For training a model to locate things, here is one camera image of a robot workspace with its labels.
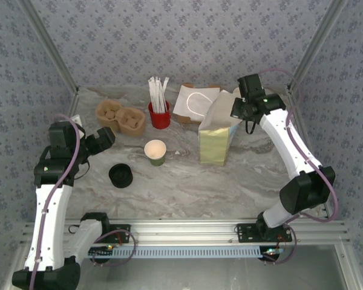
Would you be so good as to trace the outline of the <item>white yellow paper bag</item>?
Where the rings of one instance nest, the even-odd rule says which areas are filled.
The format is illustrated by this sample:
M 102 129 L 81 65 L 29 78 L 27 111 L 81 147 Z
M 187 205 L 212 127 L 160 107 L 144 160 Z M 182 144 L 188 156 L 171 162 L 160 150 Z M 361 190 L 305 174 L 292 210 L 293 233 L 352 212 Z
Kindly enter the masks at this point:
M 200 162 L 223 166 L 240 119 L 231 117 L 233 103 L 240 94 L 220 91 L 198 128 Z

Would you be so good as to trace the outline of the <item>black plastic cup lid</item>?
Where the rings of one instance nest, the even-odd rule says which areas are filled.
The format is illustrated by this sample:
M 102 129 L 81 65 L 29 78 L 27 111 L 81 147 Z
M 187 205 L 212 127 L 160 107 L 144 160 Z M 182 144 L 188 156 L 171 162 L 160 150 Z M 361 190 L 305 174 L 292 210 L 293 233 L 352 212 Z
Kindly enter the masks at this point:
M 113 165 L 112 168 L 110 168 L 108 175 L 110 180 L 116 184 L 132 180 L 132 171 L 130 166 L 123 163 Z

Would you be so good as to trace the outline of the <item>green paper coffee cup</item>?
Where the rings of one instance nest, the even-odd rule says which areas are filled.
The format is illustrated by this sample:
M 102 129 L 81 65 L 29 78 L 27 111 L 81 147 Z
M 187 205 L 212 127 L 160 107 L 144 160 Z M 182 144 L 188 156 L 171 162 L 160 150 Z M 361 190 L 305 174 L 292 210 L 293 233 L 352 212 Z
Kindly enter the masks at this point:
M 166 144 L 161 140 L 151 140 L 145 144 L 144 153 L 153 166 L 161 166 L 165 162 Z

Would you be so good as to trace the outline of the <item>red plastic cup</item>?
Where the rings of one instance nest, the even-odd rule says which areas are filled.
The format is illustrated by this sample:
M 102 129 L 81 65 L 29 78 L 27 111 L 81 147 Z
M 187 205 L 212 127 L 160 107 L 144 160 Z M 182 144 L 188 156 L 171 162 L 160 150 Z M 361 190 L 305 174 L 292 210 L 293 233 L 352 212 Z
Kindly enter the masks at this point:
M 166 112 L 162 114 L 155 113 L 152 108 L 152 103 L 150 102 L 148 105 L 149 114 L 151 117 L 152 126 L 156 129 L 166 129 L 171 122 L 171 115 L 170 115 L 170 105 L 166 101 Z

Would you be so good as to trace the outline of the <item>small black controller board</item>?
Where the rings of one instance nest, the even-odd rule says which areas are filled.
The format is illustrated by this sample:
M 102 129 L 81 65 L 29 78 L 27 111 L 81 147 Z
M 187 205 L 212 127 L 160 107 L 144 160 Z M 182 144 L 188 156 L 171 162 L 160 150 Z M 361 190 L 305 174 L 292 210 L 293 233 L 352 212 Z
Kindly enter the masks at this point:
M 260 251 L 262 254 L 260 260 L 266 262 L 276 262 L 280 257 L 280 254 L 284 252 L 282 248 L 274 246 L 261 246 Z
M 104 264 L 113 256 L 113 249 L 112 245 L 92 247 L 88 251 L 88 256 L 96 263 Z

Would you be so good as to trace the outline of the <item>aluminium frame post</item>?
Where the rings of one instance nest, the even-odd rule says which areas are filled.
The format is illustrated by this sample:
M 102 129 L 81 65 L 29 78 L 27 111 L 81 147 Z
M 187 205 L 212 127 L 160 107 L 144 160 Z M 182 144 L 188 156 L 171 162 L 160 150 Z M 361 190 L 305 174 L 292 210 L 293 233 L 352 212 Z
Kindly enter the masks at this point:
M 51 61 L 56 67 L 62 80 L 68 87 L 68 89 L 75 94 L 77 92 L 77 85 L 74 81 L 68 67 L 66 66 L 57 46 L 44 25 L 43 20 L 39 16 L 38 11 L 34 7 L 31 0 L 16 0 L 22 9 L 23 13 L 27 17 L 32 29 L 36 33 L 46 53 L 49 55 Z
M 300 83 L 306 76 L 311 64 L 320 52 L 325 40 L 333 30 L 336 21 L 342 13 L 344 7 L 347 5 L 348 0 L 331 0 L 329 6 L 321 18 L 317 29 L 311 38 L 305 53 L 303 54 L 298 66 L 296 67 L 294 78 Z

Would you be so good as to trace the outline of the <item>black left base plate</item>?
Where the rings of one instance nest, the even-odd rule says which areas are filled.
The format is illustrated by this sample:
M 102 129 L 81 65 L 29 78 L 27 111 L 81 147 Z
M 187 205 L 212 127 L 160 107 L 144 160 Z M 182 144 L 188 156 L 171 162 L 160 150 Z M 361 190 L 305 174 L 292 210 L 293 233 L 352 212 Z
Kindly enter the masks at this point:
M 131 225 L 130 224 L 111 224 L 110 225 L 110 231 L 114 230 L 126 230 L 131 231 Z M 129 243 L 130 235 L 121 232 L 121 233 L 113 233 L 110 236 L 105 238 L 106 243 L 118 243 L 119 245 Z

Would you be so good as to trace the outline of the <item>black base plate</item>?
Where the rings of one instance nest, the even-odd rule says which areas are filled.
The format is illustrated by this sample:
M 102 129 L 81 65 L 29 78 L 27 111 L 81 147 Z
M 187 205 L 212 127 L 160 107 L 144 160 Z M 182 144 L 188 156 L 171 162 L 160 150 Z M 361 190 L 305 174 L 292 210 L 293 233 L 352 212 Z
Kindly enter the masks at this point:
M 238 236 L 239 243 L 263 243 L 263 242 L 291 242 L 292 233 L 288 228 L 282 225 L 275 228 L 269 228 L 257 224 L 237 224 L 235 232 Z
M 111 224 L 110 225 L 110 231 L 114 230 L 126 230 L 131 231 L 131 225 L 130 224 Z M 129 243 L 130 235 L 121 232 L 121 233 L 113 233 L 110 236 L 105 238 L 106 243 L 118 243 L 119 245 Z

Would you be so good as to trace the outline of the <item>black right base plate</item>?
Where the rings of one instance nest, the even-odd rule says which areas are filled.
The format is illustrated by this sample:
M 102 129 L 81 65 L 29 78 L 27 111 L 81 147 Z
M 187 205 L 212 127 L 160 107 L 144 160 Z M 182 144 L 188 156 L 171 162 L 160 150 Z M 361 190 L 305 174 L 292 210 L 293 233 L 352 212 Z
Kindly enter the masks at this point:
M 292 233 L 288 228 L 282 225 L 275 228 L 269 228 L 257 224 L 237 224 L 235 232 L 238 236 L 239 243 L 263 243 L 263 242 L 291 242 Z

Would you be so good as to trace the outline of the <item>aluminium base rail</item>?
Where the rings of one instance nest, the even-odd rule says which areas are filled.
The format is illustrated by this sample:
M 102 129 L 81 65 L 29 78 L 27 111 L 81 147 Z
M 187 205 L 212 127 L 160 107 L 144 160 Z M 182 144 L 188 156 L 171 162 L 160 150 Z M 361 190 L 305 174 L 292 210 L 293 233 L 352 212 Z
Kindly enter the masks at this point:
M 110 224 L 130 224 L 140 246 L 225 246 L 237 245 L 237 224 L 253 219 L 111 219 Z M 290 223 L 297 243 L 303 245 L 349 244 L 343 221 L 319 223 L 300 218 Z

